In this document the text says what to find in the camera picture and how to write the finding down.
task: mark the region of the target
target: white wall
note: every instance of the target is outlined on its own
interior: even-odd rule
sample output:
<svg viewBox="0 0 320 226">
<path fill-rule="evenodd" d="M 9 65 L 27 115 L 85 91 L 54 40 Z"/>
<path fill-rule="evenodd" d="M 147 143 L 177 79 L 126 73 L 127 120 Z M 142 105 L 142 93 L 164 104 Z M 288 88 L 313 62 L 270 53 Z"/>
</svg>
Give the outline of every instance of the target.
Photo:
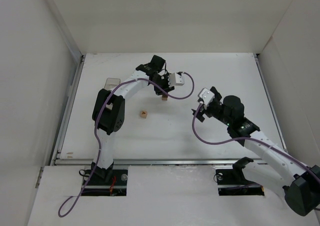
<svg viewBox="0 0 320 226">
<path fill-rule="evenodd" d="M 22 226 L 73 58 L 44 0 L 0 0 L 0 219 Z"/>
<path fill-rule="evenodd" d="M 260 53 L 292 0 L 54 0 L 81 52 Z"/>
<path fill-rule="evenodd" d="M 289 152 L 320 164 L 320 0 L 293 0 L 259 57 Z"/>
</svg>

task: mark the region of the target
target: metal bolt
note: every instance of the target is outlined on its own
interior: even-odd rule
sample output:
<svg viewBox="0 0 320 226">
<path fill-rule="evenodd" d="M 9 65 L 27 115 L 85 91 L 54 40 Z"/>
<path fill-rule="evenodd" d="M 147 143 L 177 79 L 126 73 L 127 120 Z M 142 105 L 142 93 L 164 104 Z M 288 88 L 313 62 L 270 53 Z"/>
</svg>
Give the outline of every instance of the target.
<svg viewBox="0 0 320 226">
<path fill-rule="evenodd" d="M 128 175 L 126 175 L 125 173 L 121 175 L 121 180 L 122 181 L 127 181 L 128 180 Z"/>
<path fill-rule="evenodd" d="M 216 175 L 216 178 L 217 178 L 218 180 L 223 180 L 223 179 L 224 179 L 224 175 L 220 172 L 220 173 L 218 173 L 218 174 Z"/>
</svg>

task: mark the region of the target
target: white table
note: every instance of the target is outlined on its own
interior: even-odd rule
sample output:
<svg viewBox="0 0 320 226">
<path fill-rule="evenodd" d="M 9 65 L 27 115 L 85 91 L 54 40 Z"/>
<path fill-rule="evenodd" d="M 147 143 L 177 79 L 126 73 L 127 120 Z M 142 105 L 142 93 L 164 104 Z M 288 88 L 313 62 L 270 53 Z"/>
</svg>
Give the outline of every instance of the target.
<svg viewBox="0 0 320 226">
<path fill-rule="evenodd" d="M 319 226 L 314 211 L 301 217 L 267 189 L 265 196 L 219 196 L 210 165 L 131 166 L 127 196 L 82 196 L 59 218 L 63 201 L 79 193 L 82 168 L 44 168 L 28 226 Z"/>
<path fill-rule="evenodd" d="M 185 71 L 195 80 L 194 94 L 186 100 L 162 101 L 152 86 L 144 88 L 125 106 L 125 121 L 116 133 L 115 159 L 239 159 L 257 156 L 237 142 L 211 146 L 201 143 L 193 135 L 192 111 L 198 106 L 197 95 L 206 87 L 215 86 L 223 97 L 236 95 L 245 106 L 245 116 L 257 124 L 278 145 L 279 132 L 252 53 L 156 53 L 167 62 L 171 73 Z M 107 78 L 123 82 L 140 64 L 150 62 L 154 53 L 98 53 L 87 54 L 61 154 L 69 162 L 92 160 L 97 148 L 92 112 L 96 97 Z M 187 95 L 191 81 L 186 78 L 182 87 L 171 92 Z M 140 111 L 148 112 L 147 119 Z M 229 139 L 227 127 L 214 118 L 196 122 L 203 139 L 218 142 Z"/>
</svg>

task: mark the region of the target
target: white floor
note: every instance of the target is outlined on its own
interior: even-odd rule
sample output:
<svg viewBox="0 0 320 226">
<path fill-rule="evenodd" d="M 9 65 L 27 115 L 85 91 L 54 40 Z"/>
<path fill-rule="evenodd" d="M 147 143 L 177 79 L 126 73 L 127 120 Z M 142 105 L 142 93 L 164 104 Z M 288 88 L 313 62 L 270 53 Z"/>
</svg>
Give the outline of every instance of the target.
<svg viewBox="0 0 320 226">
<path fill-rule="evenodd" d="M 98 144 L 94 137 L 92 112 L 96 97 L 107 78 L 123 82 L 140 64 L 150 62 L 153 53 L 87 54 L 73 104 L 60 159 L 93 159 Z M 186 71 L 195 80 L 194 94 L 186 100 L 162 101 L 152 86 L 126 102 L 125 121 L 115 134 L 115 159 L 239 159 L 257 158 L 236 142 L 211 146 L 198 141 L 192 132 L 192 111 L 197 95 L 215 86 L 223 97 L 236 95 L 245 106 L 245 116 L 281 145 L 279 133 L 252 53 L 157 53 L 167 62 L 170 73 Z M 182 87 L 171 92 L 185 96 L 191 90 L 186 78 Z M 147 119 L 140 111 L 148 112 Z M 227 127 L 214 118 L 196 122 L 206 140 L 229 139 Z"/>
<path fill-rule="evenodd" d="M 131 166 L 127 196 L 82 196 L 65 218 L 58 209 L 81 188 L 81 166 L 47 166 L 28 226 L 319 226 L 273 192 L 219 196 L 212 166 Z M 64 206 L 66 212 L 73 201 Z"/>
</svg>

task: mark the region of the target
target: wooden block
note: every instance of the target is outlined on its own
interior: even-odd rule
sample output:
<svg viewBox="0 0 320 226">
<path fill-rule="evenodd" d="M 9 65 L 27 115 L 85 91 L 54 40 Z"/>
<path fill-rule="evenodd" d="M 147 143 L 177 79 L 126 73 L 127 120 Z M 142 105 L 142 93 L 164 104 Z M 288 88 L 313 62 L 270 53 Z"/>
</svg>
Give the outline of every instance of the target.
<svg viewBox="0 0 320 226">
<path fill-rule="evenodd" d="M 142 110 L 141 113 L 140 113 L 140 117 L 143 118 L 143 119 L 146 119 L 147 115 L 148 115 L 148 112 L 144 111 L 144 110 Z"/>
<path fill-rule="evenodd" d="M 162 94 L 162 101 L 168 101 L 168 95 Z"/>
</svg>

